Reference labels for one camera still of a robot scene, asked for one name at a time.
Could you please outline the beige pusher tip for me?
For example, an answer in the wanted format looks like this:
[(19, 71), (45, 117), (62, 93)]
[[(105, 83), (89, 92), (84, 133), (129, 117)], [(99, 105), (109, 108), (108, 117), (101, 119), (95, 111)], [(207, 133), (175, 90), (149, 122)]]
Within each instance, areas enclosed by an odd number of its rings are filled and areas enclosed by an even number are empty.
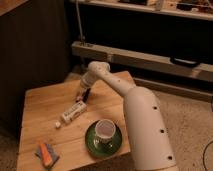
[(86, 91), (87, 91), (86, 88), (79, 88), (77, 95), (76, 95), (76, 99), (82, 100), (85, 97)]

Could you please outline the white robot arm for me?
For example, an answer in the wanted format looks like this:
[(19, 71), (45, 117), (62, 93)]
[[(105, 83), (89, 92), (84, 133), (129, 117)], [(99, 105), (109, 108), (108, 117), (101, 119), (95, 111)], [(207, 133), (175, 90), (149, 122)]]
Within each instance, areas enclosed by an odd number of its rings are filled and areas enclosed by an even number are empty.
[(102, 80), (123, 98), (123, 113), (136, 171), (179, 171), (157, 98), (110, 72), (107, 62), (93, 61), (82, 76), (77, 98)]

